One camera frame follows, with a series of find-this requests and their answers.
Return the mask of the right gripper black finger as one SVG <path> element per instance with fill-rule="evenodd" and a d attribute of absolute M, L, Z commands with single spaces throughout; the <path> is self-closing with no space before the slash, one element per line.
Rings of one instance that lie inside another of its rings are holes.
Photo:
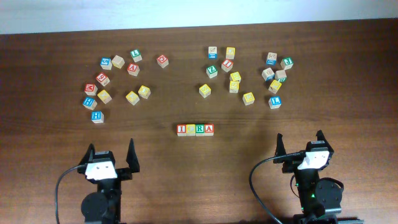
<path fill-rule="evenodd" d="M 275 155 L 276 156 L 283 156 L 286 155 L 286 150 L 284 147 L 284 143 L 282 140 L 283 135 L 281 133 L 277 134 L 277 145 L 276 145 L 276 149 L 275 149 Z"/>
<path fill-rule="evenodd" d="M 325 135 L 322 130 L 318 130 L 316 133 L 318 141 L 323 141 L 323 145 L 328 148 L 329 152 L 333 152 L 333 148 L 330 146 L 329 142 L 326 140 Z"/>

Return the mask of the green R block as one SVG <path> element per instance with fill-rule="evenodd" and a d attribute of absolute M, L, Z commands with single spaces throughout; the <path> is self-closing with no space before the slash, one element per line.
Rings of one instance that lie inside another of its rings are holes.
<path fill-rule="evenodd" d="M 205 135 L 205 125 L 204 124 L 196 124 L 195 125 L 195 136 L 204 136 Z"/>

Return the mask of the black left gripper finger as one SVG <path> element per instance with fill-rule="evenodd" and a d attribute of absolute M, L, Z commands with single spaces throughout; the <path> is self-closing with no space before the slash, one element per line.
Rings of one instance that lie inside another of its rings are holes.
<path fill-rule="evenodd" d="M 93 160 L 93 156 L 94 155 L 95 155 L 95 147 L 94 147 L 93 144 L 90 144 L 88 146 L 88 149 L 87 149 L 85 155 L 83 156 L 83 158 L 79 162 L 79 165 L 85 165 L 85 164 L 91 162 Z"/>
<path fill-rule="evenodd" d="M 137 154 L 135 151 L 134 140 L 133 138 L 130 139 L 129 147 L 127 150 L 126 162 L 129 166 L 129 169 L 132 173 L 140 172 L 140 165 L 137 158 Z"/>

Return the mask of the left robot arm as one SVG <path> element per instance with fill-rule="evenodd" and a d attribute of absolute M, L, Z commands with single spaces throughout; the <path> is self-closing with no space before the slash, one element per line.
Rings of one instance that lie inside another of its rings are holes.
<path fill-rule="evenodd" d="M 78 164 L 78 173 L 97 186 L 96 192 L 88 194 L 81 203 L 85 223 L 115 224 L 121 222 L 121 183 L 132 180 L 133 173 L 140 172 L 134 140 L 127 150 L 127 167 L 115 168 L 112 151 L 96 152 L 93 144 Z"/>

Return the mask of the yellow C block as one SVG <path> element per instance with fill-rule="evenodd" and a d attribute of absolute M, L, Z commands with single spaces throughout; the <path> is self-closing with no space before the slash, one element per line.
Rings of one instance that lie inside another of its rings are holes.
<path fill-rule="evenodd" d="M 195 124 L 187 124 L 186 125 L 186 134 L 187 134 L 187 136 L 195 136 L 196 135 L 196 125 Z"/>

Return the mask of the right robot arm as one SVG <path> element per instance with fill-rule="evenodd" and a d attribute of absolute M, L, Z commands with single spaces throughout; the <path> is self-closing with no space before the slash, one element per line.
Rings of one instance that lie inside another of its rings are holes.
<path fill-rule="evenodd" d="M 344 185 L 339 180 L 319 176 L 319 172 L 329 165 L 334 150 L 321 130 L 317 131 L 316 137 L 304 150 L 288 154 L 282 134 L 277 135 L 274 163 L 282 164 L 284 174 L 294 175 L 302 208 L 301 214 L 293 216 L 294 223 L 364 223 L 358 218 L 337 217 L 342 211 Z"/>

